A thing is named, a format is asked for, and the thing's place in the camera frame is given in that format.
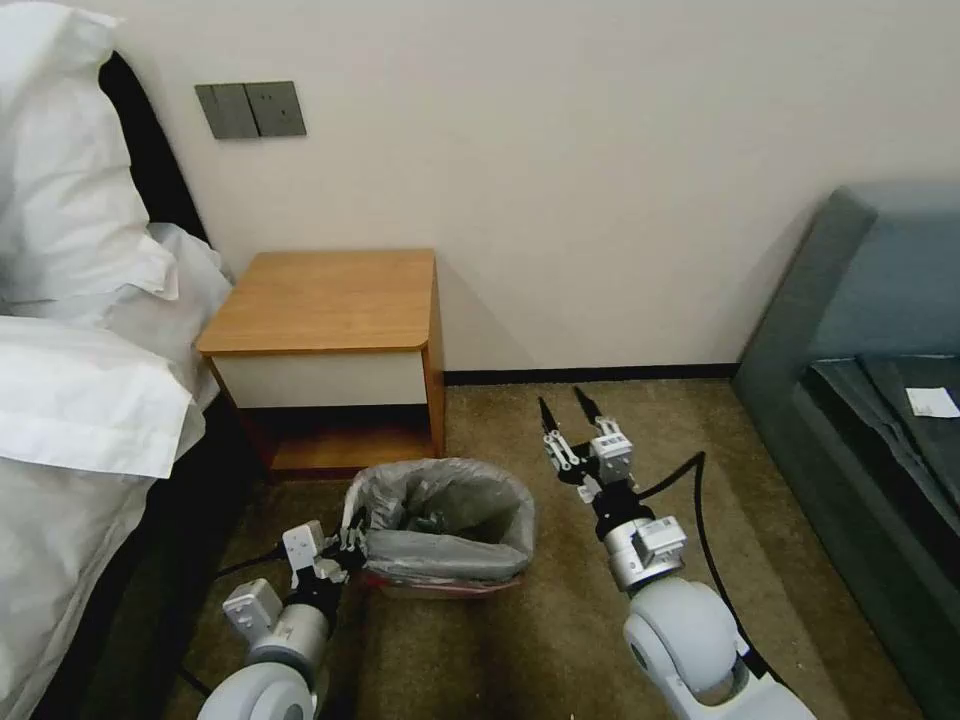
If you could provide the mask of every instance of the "wooden tabletop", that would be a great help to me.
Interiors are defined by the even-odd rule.
[[[257,255],[197,341],[204,355],[419,350],[432,250]]]

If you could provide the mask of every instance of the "brown carpet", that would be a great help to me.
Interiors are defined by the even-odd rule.
[[[588,392],[634,441],[640,484],[707,451],[704,507],[720,572],[754,642],[820,720],[921,717],[726,382],[592,383]],[[480,601],[348,592],[330,653],[329,717],[671,717],[621,639],[627,601],[608,574],[592,513],[555,480],[543,456],[538,394],[569,439],[589,436],[565,385],[448,393],[448,452],[509,469],[536,499],[536,557],[523,584]],[[262,552],[307,519],[331,527],[343,489],[316,481],[264,489],[224,563]],[[691,535],[685,577],[709,583],[691,497],[691,484],[681,482],[653,507],[676,515]],[[212,589],[185,659],[210,685],[240,667],[245,649],[219,604],[235,584],[258,575],[281,591],[288,581],[277,565]],[[200,704],[179,682],[166,718],[193,718]]]

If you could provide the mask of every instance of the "light switch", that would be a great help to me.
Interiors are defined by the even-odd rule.
[[[291,81],[246,83],[244,87],[261,137],[307,134]]]
[[[194,89],[215,138],[234,140],[260,136],[242,83],[197,85]]]

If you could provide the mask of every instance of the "nightstand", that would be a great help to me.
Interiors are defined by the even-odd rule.
[[[261,253],[197,349],[272,471],[444,453],[432,250]]]

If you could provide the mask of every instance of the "black cable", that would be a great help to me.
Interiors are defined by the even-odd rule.
[[[640,494],[637,496],[637,498],[638,498],[639,500],[646,500],[648,497],[653,497],[654,495],[658,495],[659,493],[662,493],[662,492],[663,492],[664,490],[666,490],[668,487],[670,487],[670,486],[673,485],[675,482],[677,482],[677,480],[679,480],[679,479],[682,478],[684,475],[686,475],[688,472],[690,472],[690,471],[691,471],[694,467],[696,467],[698,464],[700,465],[699,473],[700,473],[701,475],[703,475],[703,465],[704,465],[704,463],[706,462],[706,459],[707,459],[707,454],[701,450],[701,451],[698,452],[696,455],[694,455],[692,458],[690,458],[689,460],[687,460],[683,465],[681,465],[681,466],[678,467],[676,470],[674,470],[672,473],[670,473],[669,475],[667,475],[667,477],[665,477],[663,480],[661,480],[660,482],[658,482],[656,485],[654,485],[654,486],[651,487],[651,488],[647,488],[646,490],[644,490],[642,493],[640,493]]]
[[[227,567],[218,570],[215,578],[222,578],[226,575],[231,575],[238,570],[243,570],[244,568],[252,567],[253,565],[260,565],[261,563],[271,562],[273,560],[283,560],[286,557],[286,550],[283,547],[283,543],[277,543],[276,546],[269,552],[265,552],[263,555],[257,555],[257,557],[249,558],[248,560],[243,560],[241,562],[235,563],[234,565],[227,565]]]
[[[192,687],[198,693],[200,693],[204,697],[210,697],[210,693],[213,691],[210,688],[208,688],[206,685],[204,685],[202,682],[197,680],[197,676],[194,675],[189,670],[187,670],[185,667],[183,667],[183,665],[180,666],[178,674],[180,675],[180,677],[182,677],[186,681],[186,683],[190,687]]]
[[[763,655],[760,654],[760,651],[757,650],[756,645],[750,639],[750,636],[747,634],[746,628],[744,628],[743,623],[740,621],[740,616],[737,615],[737,610],[733,606],[733,601],[730,599],[729,593],[727,593],[727,588],[723,584],[723,579],[720,577],[720,571],[717,569],[717,563],[713,558],[713,551],[710,549],[710,542],[707,540],[707,527],[703,519],[703,471],[706,466],[707,454],[704,451],[698,452],[692,458],[687,460],[683,465],[674,470],[666,478],[658,482],[651,488],[644,490],[640,493],[639,497],[641,500],[652,497],[658,493],[663,492],[668,487],[677,482],[681,477],[686,475],[690,470],[693,470],[693,512],[696,517],[697,523],[697,535],[700,536],[700,546],[703,548],[703,557],[707,561],[707,569],[710,570],[710,576],[713,578],[713,584],[717,588],[717,594],[720,596],[720,599],[723,600],[723,604],[727,606],[727,609],[730,610],[730,614],[733,616],[733,621],[737,624],[737,632],[740,633],[740,637],[743,638],[743,641],[750,647],[750,652],[755,656],[755,660],[759,661],[756,664],[766,672],[769,672],[771,677],[776,680],[778,683],[783,685],[788,690],[790,686],[783,681],[783,678],[780,677],[779,673],[774,670],[770,663],[764,659]]]

